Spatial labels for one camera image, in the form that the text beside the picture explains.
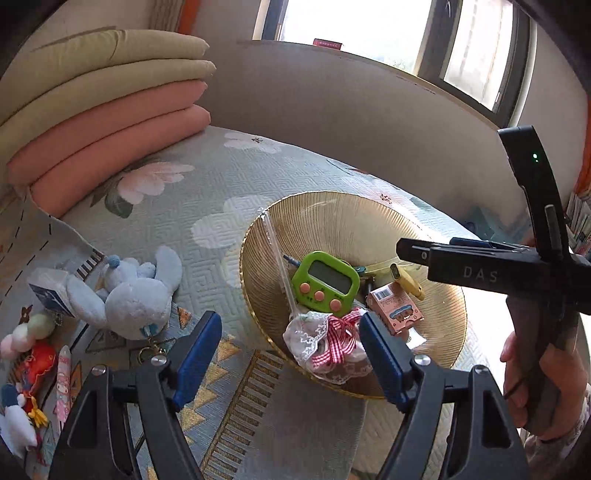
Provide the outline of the pink card box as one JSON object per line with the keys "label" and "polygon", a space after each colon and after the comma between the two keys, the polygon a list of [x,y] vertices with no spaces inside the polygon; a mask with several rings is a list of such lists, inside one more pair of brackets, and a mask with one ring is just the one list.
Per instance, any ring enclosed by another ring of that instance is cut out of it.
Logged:
{"label": "pink card box", "polygon": [[424,320],[424,315],[396,282],[370,291],[367,305],[376,312],[394,336],[401,336]]}

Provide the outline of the strawberry drawstring pouch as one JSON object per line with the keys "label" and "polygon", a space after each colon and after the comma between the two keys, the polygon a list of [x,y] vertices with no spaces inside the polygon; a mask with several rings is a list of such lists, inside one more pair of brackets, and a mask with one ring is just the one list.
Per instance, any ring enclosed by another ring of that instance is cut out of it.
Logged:
{"label": "strawberry drawstring pouch", "polygon": [[363,308],[336,317],[308,311],[294,317],[283,332],[283,341],[297,365],[315,378],[332,385],[344,385],[349,379],[373,372],[359,325]]}

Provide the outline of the big blue bunny plush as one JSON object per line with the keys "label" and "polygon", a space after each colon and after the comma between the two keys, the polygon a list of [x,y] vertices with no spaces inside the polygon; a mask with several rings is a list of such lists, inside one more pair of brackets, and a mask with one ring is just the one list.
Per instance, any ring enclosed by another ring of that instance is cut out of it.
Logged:
{"label": "big blue bunny plush", "polygon": [[172,248],[161,245],[153,263],[111,255],[102,270],[102,288],[92,290],[70,275],[65,291],[73,313],[88,325],[127,340],[157,336],[168,324],[182,265]]}

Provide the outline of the green digital timer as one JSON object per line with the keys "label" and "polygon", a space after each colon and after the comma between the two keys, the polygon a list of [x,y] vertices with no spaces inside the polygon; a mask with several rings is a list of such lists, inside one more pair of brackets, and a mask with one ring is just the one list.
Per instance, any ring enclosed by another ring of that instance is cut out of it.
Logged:
{"label": "green digital timer", "polygon": [[290,283],[298,304],[336,317],[349,314],[360,288],[355,268],[324,251],[314,251],[298,260]]}

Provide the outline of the pink multicolour character pen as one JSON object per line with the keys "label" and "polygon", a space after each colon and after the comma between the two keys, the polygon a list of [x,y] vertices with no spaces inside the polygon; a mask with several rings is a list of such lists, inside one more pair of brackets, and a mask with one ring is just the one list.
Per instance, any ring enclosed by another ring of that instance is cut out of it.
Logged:
{"label": "pink multicolour character pen", "polygon": [[55,393],[55,415],[58,433],[61,433],[71,408],[71,352],[67,345],[58,354]]}

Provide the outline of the white pen with barcode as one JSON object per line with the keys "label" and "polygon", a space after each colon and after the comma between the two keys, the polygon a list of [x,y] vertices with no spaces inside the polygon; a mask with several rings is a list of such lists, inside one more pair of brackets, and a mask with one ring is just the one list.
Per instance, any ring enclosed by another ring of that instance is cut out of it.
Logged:
{"label": "white pen with barcode", "polygon": [[276,230],[273,227],[273,219],[270,217],[270,211],[263,209],[262,214],[263,228],[266,231],[266,239],[270,244],[270,250],[273,253],[273,259],[276,261],[277,271],[280,275],[280,285],[283,287],[283,293],[286,295],[287,304],[290,307],[290,320],[293,320],[300,313],[297,307],[296,298],[294,298],[291,289],[290,277],[287,275],[287,269],[284,265],[283,253],[280,250],[280,244],[276,238]]}

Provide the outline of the red embroidered pouch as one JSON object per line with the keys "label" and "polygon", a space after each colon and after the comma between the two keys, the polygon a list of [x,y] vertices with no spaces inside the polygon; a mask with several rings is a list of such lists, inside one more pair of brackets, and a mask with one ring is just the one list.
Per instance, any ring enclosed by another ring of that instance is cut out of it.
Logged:
{"label": "red embroidered pouch", "polygon": [[30,354],[18,369],[18,379],[22,393],[26,397],[34,397],[37,394],[44,377],[53,370],[56,361],[56,350],[47,340],[35,342]]}

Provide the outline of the blue floss pick box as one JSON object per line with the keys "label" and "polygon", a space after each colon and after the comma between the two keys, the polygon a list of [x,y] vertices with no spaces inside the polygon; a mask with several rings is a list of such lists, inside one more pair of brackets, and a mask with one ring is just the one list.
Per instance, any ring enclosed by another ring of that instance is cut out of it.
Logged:
{"label": "blue floss pick box", "polygon": [[66,289],[68,277],[64,270],[40,267],[29,274],[27,284],[46,310],[74,317]]}

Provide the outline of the tricolour dango plush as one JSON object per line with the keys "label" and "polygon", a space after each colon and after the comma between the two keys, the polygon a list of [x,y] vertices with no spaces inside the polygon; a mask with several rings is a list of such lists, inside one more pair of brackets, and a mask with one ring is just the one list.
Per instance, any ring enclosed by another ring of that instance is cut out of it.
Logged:
{"label": "tricolour dango plush", "polygon": [[19,324],[12,333],[1,340],[1,359],[15,360],[21,353],[31,350],[38,340],[47,339],[55,328],[56,323],[52,315],[33,315],[28,322]]}

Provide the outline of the white duck plush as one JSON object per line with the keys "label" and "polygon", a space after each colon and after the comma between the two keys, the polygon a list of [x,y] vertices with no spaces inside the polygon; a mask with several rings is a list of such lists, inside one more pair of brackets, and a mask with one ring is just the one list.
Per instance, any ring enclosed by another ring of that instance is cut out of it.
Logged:
{"label": "white duck plush", "polygon": [[19,392],[13,384],[1,388],[1,404],[4,409],[1,434],[8,440],[8,449],[19,459],[39,446],[39,430],[49,425],[49,420],[39,408],[34,396]]}

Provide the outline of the clear blue gel pen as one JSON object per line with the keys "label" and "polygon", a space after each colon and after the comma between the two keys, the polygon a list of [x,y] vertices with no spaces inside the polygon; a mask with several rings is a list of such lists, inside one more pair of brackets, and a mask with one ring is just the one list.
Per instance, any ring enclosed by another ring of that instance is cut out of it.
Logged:
{"label": "clear blue gel pen", "polygon": [[301,266],[300,261],[298,261],[297,259],[294,259],[294,257],[288,256],[287,254],[283,254],[283,259],[286,260],[288,264],[293,265],[295,268],[298,268]]}

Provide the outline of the patterned blue rug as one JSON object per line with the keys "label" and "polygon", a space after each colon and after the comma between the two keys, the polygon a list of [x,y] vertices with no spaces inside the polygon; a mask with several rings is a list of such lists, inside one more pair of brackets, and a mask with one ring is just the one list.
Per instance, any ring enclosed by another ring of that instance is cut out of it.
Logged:
{"label": "patterned blue rug", "polygon": [[[11,330],[43,305],[27,284],[36,268],[62,266],[94,283],[103,256],[73,228],[29,198],[1,214],[1,328]],[[341,479],[349,475],[365,415],[363,403],[294,375],[269,351],[245,349],[222,332],[197,395],[171,402],[170,350],[190,335],[169,319],[162,339],[120,340],[92,349],[95,332],[60,318],[56,346],[68,345],[79,392],[61,433],[43,436],[52,479],[235,479],[259,458],[259,478]]]}

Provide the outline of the golden ribbed plate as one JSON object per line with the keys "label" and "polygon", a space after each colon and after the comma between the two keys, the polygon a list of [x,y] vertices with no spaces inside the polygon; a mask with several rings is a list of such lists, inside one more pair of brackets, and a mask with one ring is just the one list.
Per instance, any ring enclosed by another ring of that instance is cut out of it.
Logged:
{"label": "golden ribbed plate", "polygon": [[368,293],[365,284],[382,287],[392,282],[390,266],[396,264],[425,293],[415,302],[423,315],[413,327],[425,340],[419,352],[451,367],[460,358],[467,335],[464,293],[459,287],[428,280],[425,267],[402,261],[396,253],[401,238],[428,236],[405,215],[360,195],[318,191],[284,197],[259,209],[240,246],[239,275],[249,314],[273,350],[293,363],[283,340],[293,314],[281,277],[294,276],[297,269],[287,257],[303,261],[322,251],[359,269],[360,281],[353,287],[358,306]]}

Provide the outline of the floral green bedspread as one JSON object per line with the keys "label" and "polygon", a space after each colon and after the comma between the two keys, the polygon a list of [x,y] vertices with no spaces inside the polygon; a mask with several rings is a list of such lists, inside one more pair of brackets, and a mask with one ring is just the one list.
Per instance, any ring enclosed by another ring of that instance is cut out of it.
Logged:
{"label": "floral green bedspread", "polygon": [[305,377],[270,343],[290,311],[259,213],[280,244],[356,265],[394,256],[400,237],[446,242],[457,221],[422,199],[314,152],[211,127],[112,177],[64,221],[105,254],[179,255],[183,278],[159,342],[170,346],[207,310],[223,336],[197,395],[180,412],[209,479],[373,479],[401,422],[386,401]]}

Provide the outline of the folded beige quilt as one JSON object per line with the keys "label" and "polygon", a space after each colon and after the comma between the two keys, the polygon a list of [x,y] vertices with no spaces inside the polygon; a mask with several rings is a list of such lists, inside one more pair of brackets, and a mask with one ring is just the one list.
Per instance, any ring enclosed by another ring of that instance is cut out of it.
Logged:
{"label": "folded beige quilt", "polygon": [[100,30],[15,59],[1,78],[1,163],[57,124],[103,103],[211,76],[204,40],[160,30]]}

